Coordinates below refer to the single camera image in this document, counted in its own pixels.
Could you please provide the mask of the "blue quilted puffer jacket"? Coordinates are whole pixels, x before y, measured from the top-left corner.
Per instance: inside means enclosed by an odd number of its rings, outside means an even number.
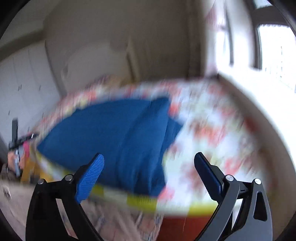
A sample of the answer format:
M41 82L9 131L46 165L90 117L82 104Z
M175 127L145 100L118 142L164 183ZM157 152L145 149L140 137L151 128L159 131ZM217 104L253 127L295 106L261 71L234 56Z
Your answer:
M166 180L165 151L182 125L169 116L171 102L121 99L78 109L38 144L51 162L77 171L96 154L104 156L98 183L130 193L157 197Z

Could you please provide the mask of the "white wardrobe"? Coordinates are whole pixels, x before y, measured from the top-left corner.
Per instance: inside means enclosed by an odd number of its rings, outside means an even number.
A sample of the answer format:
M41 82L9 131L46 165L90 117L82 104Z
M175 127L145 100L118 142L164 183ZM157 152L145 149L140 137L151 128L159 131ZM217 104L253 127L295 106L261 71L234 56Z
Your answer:
M11 141L11 122L25 135L60 100L45 42L29 45L1 61L1 138Z

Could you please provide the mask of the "floral bed quilt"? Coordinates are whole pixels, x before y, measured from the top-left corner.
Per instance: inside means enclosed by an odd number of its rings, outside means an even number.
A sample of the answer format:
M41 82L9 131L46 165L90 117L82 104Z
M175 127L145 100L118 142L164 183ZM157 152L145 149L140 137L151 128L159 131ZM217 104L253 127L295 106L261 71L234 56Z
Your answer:
M197 152L202 152L225 174L247 182L259 178L265 190L272 191L274 184L267 167L267 154L257 133L243 116L236 100L218 81L210 79L127 84L117 77L107 76L84 90L69 94L34 127L40 137L31 149L44 175L50 180L59 180L67 173L65 168L37 150L37 146L74 111L109 100L153 100L163 96L171 99L169 114L183 123L163 156L165 189L159 197L149 197L97 184L92 196L166 215L209 214L215 209L215 203L194 168L193 159Z

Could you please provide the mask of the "white wooden headboard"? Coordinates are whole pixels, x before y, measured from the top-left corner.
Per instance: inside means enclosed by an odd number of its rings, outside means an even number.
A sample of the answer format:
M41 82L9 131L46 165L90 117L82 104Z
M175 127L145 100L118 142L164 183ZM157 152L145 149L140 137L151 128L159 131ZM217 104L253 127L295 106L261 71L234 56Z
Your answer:
M72 54L61 70L67 92L80 90L103 75L140 81L138 57L131 39L124 50L114 50L108 42L86 45Z

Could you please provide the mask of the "patterned window curtain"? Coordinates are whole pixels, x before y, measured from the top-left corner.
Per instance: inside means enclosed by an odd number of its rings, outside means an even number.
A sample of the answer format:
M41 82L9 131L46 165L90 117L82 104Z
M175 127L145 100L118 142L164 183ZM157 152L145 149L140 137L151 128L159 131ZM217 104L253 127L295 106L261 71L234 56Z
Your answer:
M185 1L189 77L216 76L233 60L226 1Z

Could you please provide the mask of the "window frame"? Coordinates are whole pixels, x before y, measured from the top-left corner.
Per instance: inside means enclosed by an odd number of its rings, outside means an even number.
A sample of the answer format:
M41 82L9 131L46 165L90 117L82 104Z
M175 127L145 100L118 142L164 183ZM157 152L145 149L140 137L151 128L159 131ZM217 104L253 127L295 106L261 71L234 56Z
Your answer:
M262 69L262 44L259 27L263 25L281 25L289 27L295 34L294 1L245 1L251 18L255 43L255 68Z

